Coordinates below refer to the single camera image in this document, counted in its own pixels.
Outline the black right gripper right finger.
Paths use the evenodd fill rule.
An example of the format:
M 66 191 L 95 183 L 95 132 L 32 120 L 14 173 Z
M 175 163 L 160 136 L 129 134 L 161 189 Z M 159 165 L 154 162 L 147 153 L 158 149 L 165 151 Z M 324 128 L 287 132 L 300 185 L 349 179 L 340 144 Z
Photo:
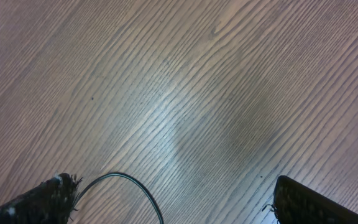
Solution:
M 281 224 L 358 224 L 358 214 L 281 175 L 274 191 L 272 211 Z

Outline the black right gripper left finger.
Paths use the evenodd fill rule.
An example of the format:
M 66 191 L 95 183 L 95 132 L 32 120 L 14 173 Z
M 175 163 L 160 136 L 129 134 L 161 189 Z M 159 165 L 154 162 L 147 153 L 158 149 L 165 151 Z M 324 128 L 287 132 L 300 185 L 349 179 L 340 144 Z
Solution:
M 82 179 L 57 174 L 0 206 L 0 224 L 67 224 Z

